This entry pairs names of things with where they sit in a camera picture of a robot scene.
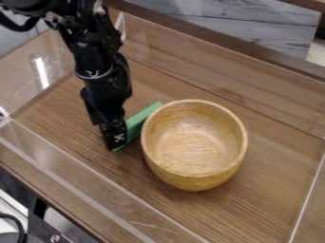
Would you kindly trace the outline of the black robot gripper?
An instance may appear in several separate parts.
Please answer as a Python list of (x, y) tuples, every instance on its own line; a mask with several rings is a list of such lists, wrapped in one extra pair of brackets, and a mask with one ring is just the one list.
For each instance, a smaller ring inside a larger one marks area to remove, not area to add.
[(109, 59), (101, 55), (77, 57), (75, 74), (85, 82), (81, 96), (91, 122), (99, 125), (107, 149), (115, 151), (127, 140), (123, 104), (133, 96), (129, 62), (121, 53)]

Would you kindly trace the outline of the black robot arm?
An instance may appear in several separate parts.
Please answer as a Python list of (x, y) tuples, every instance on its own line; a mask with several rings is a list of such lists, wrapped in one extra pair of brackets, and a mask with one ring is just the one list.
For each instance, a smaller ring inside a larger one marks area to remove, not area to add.
[(39, 22), (55, 30), (85, 81), (81, 96), (90, 120), (102, 132), (109, 150), (126, 144), (123, 104), (133, 96), (131, 70), (123, 54), (106, 0), (0, 0), (0, 26), (31, 30)]

